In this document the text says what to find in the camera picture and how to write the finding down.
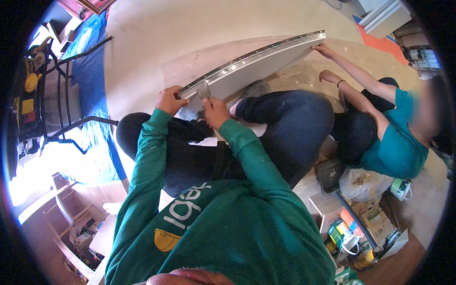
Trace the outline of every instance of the hand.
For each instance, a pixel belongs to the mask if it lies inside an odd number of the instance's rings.
[[[177,92],[181,90],[181,86],[173,86],[166,88],[160,92],[155,108],[167,112],[174,117],[181,107],[190,103],[189,99],[179,99]]]
[[[342,78],[340,78],[340,76],[335,75],[334,73],[332,73],[332,71],[329,71],[329,70],[323,70],[322,72],[320,72],[320,76],[318,77],[318,79],[320,80],[320,82],[322,80],[326,80],[329,83],[334,83],[334,84],[337,84],[337,83],[339,83],[339,81],[342,80]]]
[[[314,51],[317,51],[321,53],[324,57],[329,58],[329,59],[334,59],[334,57],[337,55],[335,51],[330,49],[327,44],[322,42],[318,46],[311,47]]]
[[[218,130],[226,120],[230,119],[228,108],[222,100],[214,97],[203,99],[204,115],[211,128]]]

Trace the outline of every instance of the bucket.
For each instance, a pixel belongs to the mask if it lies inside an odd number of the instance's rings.
[[[409,200],[412,197],[412,191],[410,189],[410,181],[396,178],[391,185],[390,192],[395,195],[399,201]]]
[[[347,226],[341,218],[338,218],[332,225],[329,227],[328,234],[332,242],[339,248],[342,252],[343,250],[351,255],[357,255],[359,252],[358,241],[361,238],[356,236],[352,230]],[[349,249],[357,246],[357,252],[351,252]]]

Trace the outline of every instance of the white plastic bag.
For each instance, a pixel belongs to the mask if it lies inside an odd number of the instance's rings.
[[[346,169],[339,179],[342,196],[366,202],[385,192],[394,178],[362,168]]]

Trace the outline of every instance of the dark jeans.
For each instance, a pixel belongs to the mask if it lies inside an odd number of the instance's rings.
[[[304,90],[281,91],[247,98],[236,108],[236,116],[250,123],[267,124],[260,141],[283,178],[293,188],[312,168],[319,149],[334,123],[331,103]],[[117,126],[116,139],[133,160],[141,125],[149,114],[125,116]],[[176,197],[189,187],[211,180],[216,147],[189,145],[212,135],[206,122],[173,118],[168,124],[165,190]],[[246,179],[242,167],[229,153],[225,179]]]
[[[379,81],[399,88],[396,80],[390,77]],[[366,89],[361,93],[382,113],[394,109],[393,103],[371,94]],[[378,138],[377,123],[368,113],[357,111],[347,99],[345,99],[345,105],[346,113],[334,114],[334,133],[339,141],[337,154],[345,164],[356,166]]]

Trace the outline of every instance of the wheel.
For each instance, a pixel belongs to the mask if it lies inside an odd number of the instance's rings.
[[[84,20],[84,18],[85,18],[85,9],[84,8],[79,9],[78,18],[80,20]]]

